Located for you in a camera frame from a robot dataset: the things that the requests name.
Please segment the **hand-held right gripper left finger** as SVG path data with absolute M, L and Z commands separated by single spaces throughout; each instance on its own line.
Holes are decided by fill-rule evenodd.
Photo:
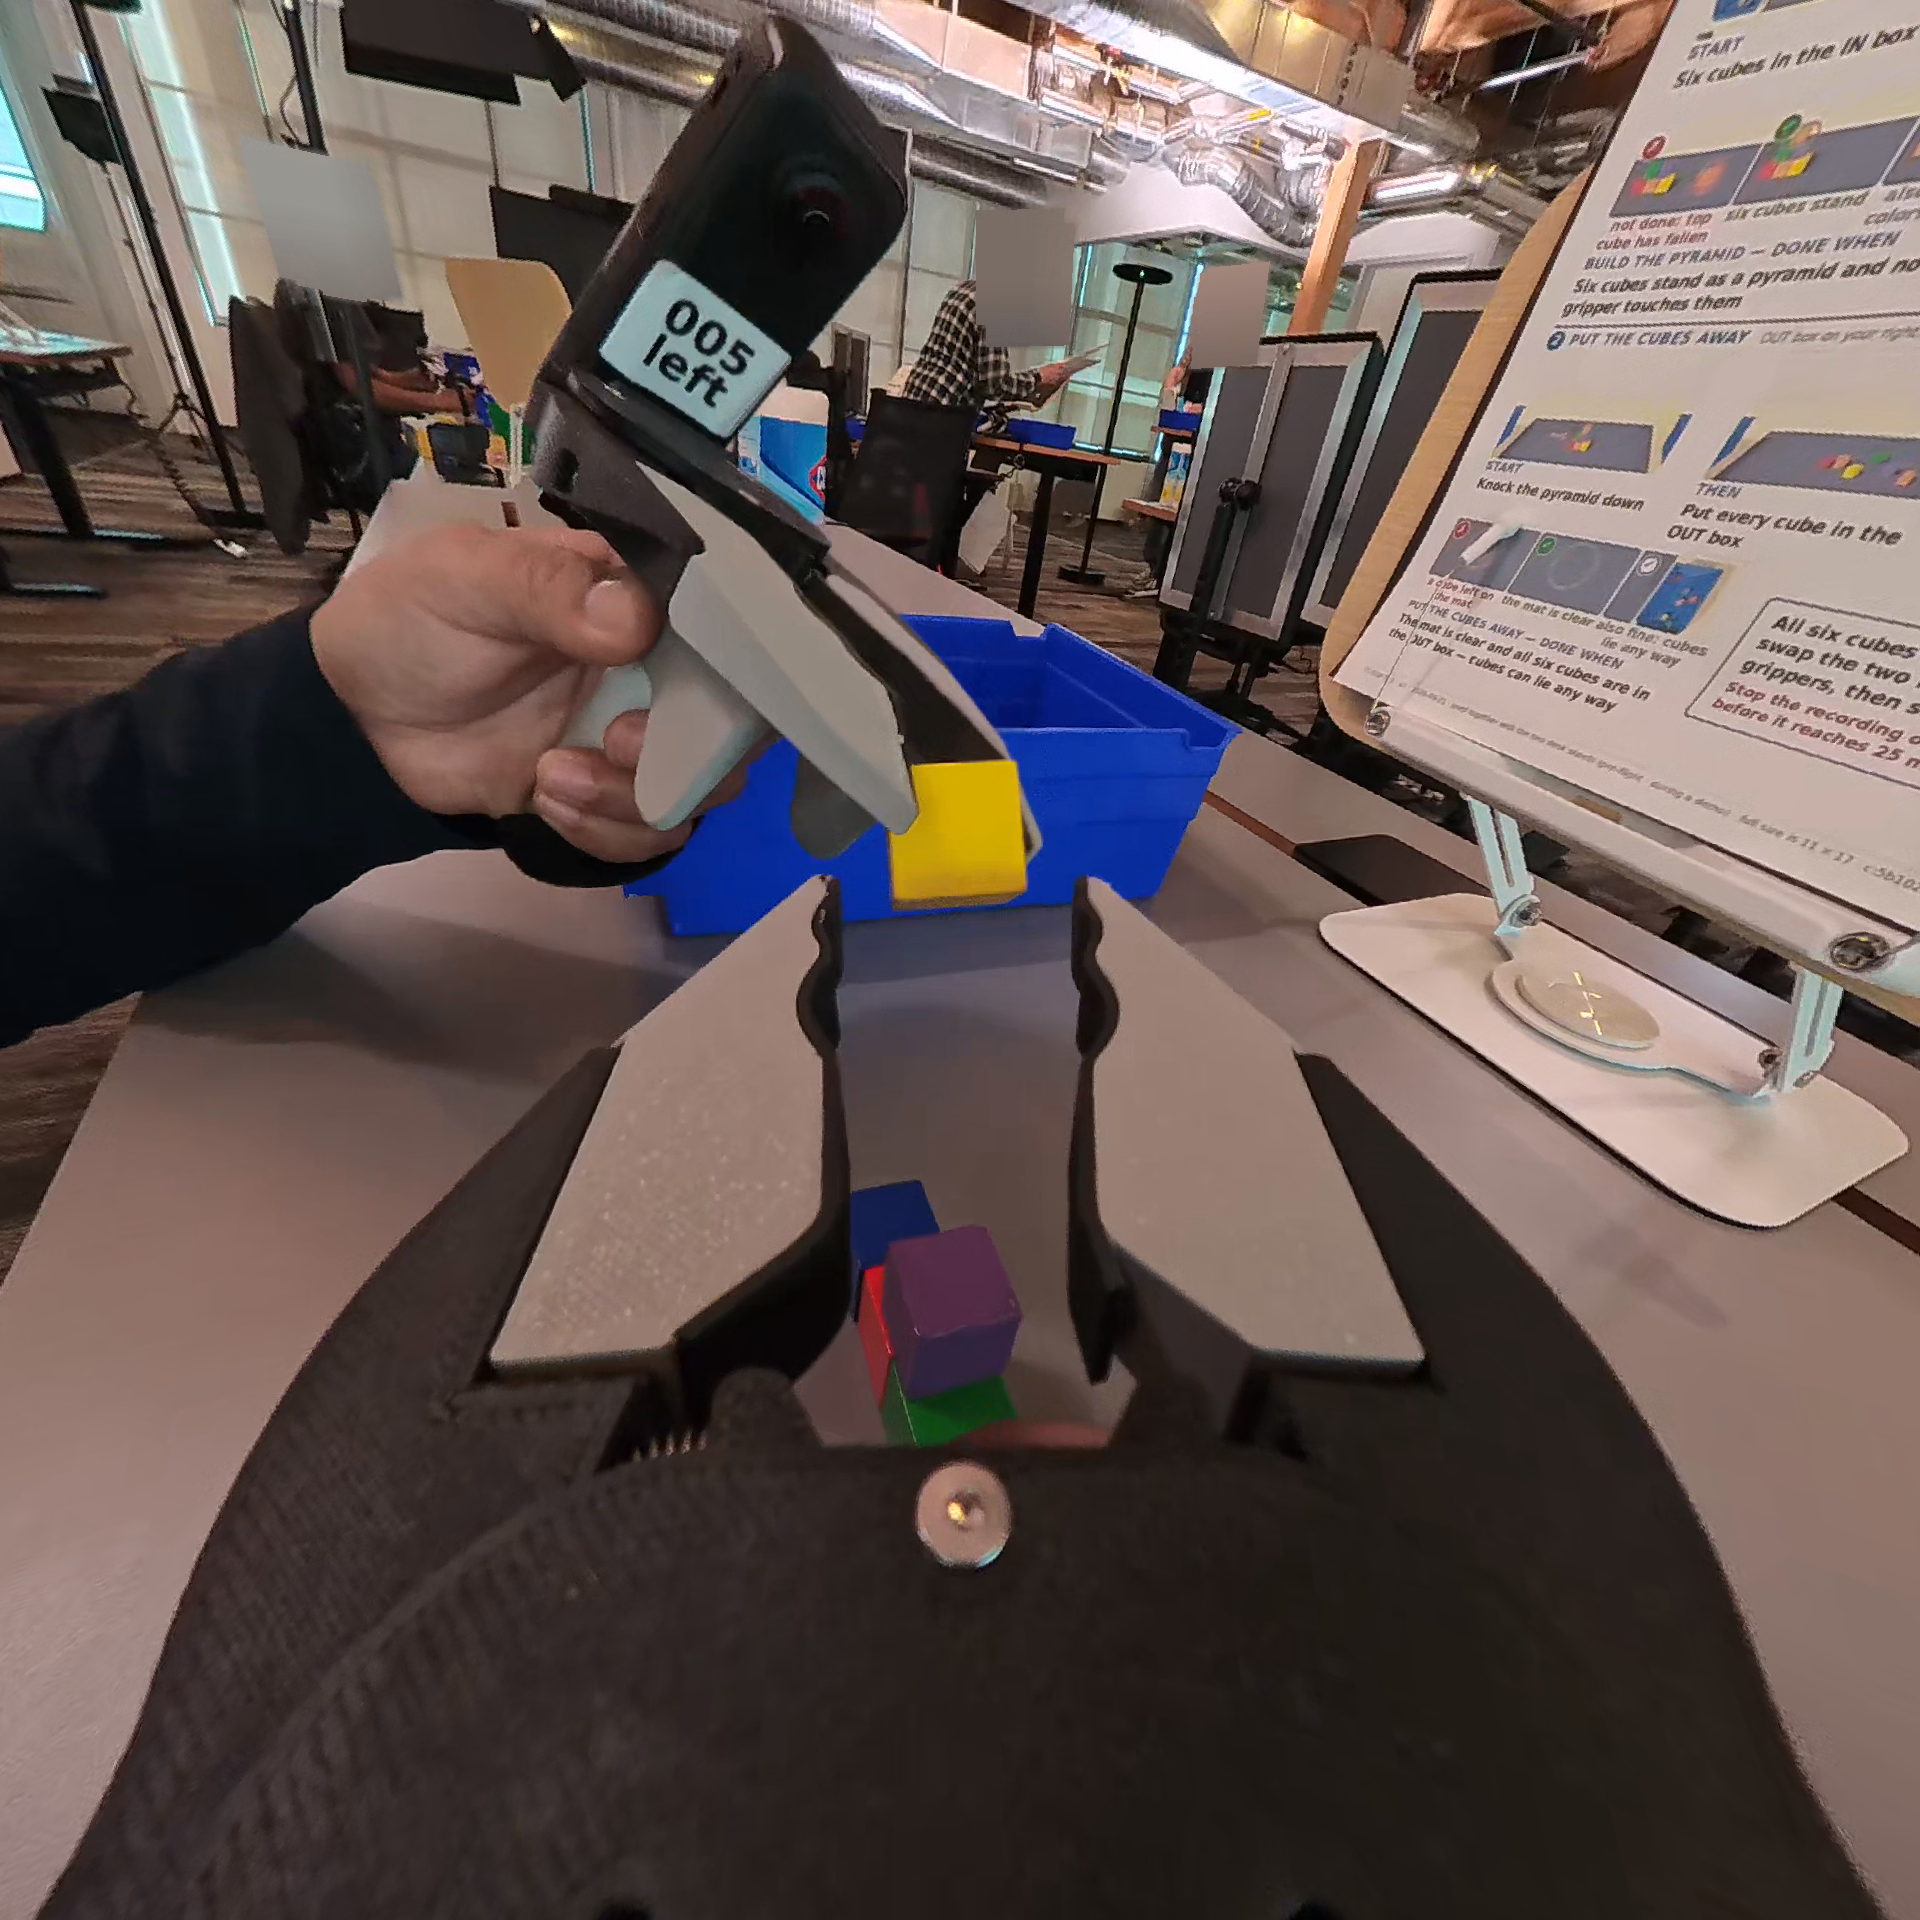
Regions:
M 634 1022 L 488 1352 L 802 1375 L 847 1316 L 841 892 L 805 879 Z

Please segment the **wooden backing board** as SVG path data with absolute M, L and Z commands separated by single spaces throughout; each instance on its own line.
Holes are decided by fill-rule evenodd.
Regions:
M 1434 500 L 1444 494 L 1460 451 L 1481 415 L 1485 396 L 1527 323 L 1542 277 L 1562 246 L 1568 227 L 1594 174 L 1594 162 L 1581 168 L 1546 206 L 1503 264 L 1493 299 L 1481 310 L 1476 328 L 1455 360 L 1448 383 L 1442 388 L 1437 407 L 1410 452 L 1408 467 L 1392 499 L 1386 499 L 1369 543 L 1360 554 L 1349 588 L 1337 600 L 1316 667 L 1318 700 L 1330 726 L 1361 747 L 1370 744 L 1364 731 L 1369 701 L 1352 688 L 1337 683 L 1337 669 L 1400 576 L 1408 551 L 1426 526 Z

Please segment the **blue plastic bin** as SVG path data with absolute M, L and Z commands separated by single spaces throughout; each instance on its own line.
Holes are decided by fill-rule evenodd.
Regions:
M 1025 632 L 1007 616 L 909 615 L 1016 760 L 1039 827 L 1015 906 L 1065 906 L 1090 876 L 1154 895 L 1238 726 L 1176 688 L 1061 627 Z M 839 879 L 846 922 L 889 922 L 884 829 L 813 861 L 788 806 L 800 758 L 784 740 L 749 767 L 740 794 L 702 816 L 681 853 L 623 885 L 655 899 L 679 936 L 740 933 L 805 878 Z

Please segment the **wooden background desk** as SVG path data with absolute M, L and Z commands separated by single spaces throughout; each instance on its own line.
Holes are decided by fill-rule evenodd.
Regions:
M 121 356 L 114 346 L 86 346 L 80 335 L 41 335 L 28 331 L 2 348 L 2 394 L 6 423 L 15 428 L 15 444 L 25 447 L 39 479 L 58 514 L 58 531 L 78 542 L 105 542 L 88 514 L 74 474 L 62 452 L 50 423 L 45 394 L 58 381 L 78 379 L 82 388 L 114 383 L 112 363 Z

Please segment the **disinfecting wipes canister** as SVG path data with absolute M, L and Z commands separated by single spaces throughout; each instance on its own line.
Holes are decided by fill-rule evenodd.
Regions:
M 780 381 L 738 429 L 738 467 L 785 508 L 825 520 L 830 397 Z

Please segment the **blue wooden cube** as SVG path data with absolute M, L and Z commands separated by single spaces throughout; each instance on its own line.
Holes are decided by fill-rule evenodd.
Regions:
M 853 1280 L 884 1263 L 895 1240 L 922 1239 L 942 1230 L 921 1182 L 871 1183 L 847 1198 Z

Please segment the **person's left hand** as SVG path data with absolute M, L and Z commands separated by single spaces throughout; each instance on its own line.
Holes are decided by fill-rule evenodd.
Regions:
M 657 829 L 633 779 L 655 719 L 625 711 L 565 744 L 582 700 L 642 662 L 664 615 L 598 535 L 434 526 L 357 567 L 310 615 L 324 680 L 397 789 L 441 818 L 536 818 L 605 863 L 668 856 L 703 816 Z

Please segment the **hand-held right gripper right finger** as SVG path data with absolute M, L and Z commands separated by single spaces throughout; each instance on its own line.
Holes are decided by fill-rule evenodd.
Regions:
M 1069 972 L 1088 1378 L 1414 1375 L 1424 1343 L 1289 1032 L 1097 878 L 1073 887 Z

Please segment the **plywood board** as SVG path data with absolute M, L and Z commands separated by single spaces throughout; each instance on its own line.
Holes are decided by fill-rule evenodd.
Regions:
M 492 256 L 448 256 L 442 275 L 487 390 L 504 410 L 526 407 L 569 323 L 562 278 L 541 260 Z

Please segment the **yellow wooden cube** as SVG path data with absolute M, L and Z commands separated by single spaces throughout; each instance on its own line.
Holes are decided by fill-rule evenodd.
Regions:
M 886 871 L 895 912 L 1005 906 L 1025 892 L 1025 827 L 1013 758 L 922 760 L 909 770 L 914 822 L 893 831 Z

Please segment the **grey desk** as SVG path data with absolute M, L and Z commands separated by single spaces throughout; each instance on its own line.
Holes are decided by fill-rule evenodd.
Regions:
M 1775 1231 L 1599 1151 L 1326 948 L 1289 842 L 1384 805 L 1229 747 L 1154 916 L 1328 1056 L 1551 1284 L 1704 1520 L 1884 1906 L 1916 1916 L 1916 1172 Z M 34 1916 L 128 1744 L 208 1527 L 332 1319 L 588 1046 L 713 944 L 497 854 L 381 871 L 137 1008 L 5 1280 L 5 1916 Z M 857 925 L 857 1183 L 919 1179 L 1016 1268 L 1015 1399 L 1097 1416 L 1065 1302 L 1061 907 Z

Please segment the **black office chair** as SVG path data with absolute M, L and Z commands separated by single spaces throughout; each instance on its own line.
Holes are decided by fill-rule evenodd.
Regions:
M 965 519 L 976 412 L 880 390 L 871 400 L 841 520 L 868 539 L 946 570 Z
M 359 375 L 381 371 L 385 309 L 314 295 L 289 280 L 271 302 L 230 298 L 226 338 L 236 429 L 282 555 L 306 551 L 332 512 L 372 514 L 415 467 L 399 418 L 365 400 Z

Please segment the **printed instruction sheet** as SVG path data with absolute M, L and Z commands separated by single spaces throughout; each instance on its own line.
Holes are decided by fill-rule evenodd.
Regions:
M 1337 680 L 1916 924 L 1917 4 L 1676 4 Z

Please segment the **purple wooden cube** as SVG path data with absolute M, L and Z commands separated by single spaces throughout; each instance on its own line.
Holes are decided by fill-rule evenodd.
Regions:
M 1002 1374 L 1024 1310 L 986 1228 L 895 1239 L 880 1274 L 880 1316 L 909 1402 Z

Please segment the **green wooden cube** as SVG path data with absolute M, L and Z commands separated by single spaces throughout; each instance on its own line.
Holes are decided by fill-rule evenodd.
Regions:
M 889 1444 L 940 1450 L 1016 1415 L 1002 1375 L 986 1375 L 943 1392 L 912 1399 L 901 1374 L 886 1366 L 880 1392 L 880 1424 Z

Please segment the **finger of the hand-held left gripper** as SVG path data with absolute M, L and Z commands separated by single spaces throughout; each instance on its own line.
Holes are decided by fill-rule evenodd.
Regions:
M 927 821 L 912 774 L 1013 760 L 954 671 L 832 551 L 817 563 L 817 859 Z
M 682 826 L 777 734 L 854 812 L 904 831 L 919 799 L 886 688 L 742 526 L 703 500 L 676 512 L 702 549 L 661 632 L 661 827 Z

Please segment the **person's left forearm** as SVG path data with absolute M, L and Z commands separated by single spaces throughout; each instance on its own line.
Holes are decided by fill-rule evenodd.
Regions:
M 306 610 L 2 734 L 2 1044 L 266 944 L 370 871 L 497 845 L 409 799 Z

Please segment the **black floor lamp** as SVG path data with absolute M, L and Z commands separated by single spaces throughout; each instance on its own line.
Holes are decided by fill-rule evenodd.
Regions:
M 1079 280 L 1069 349 L 1095 360 L 1069 376 L 1055 407 L 1081 446 L 1110 455 L 1088 478 L 1062 487 L 1062 514 L 1076 523 L 1057 576 L 1104 584 L 1095 535 L 1108 508 L 1138 495 L 1159 447 L 1162 379 L 1176 356 L 1189 271 L 1162 254 L 1119 242 L 1090 245 Z

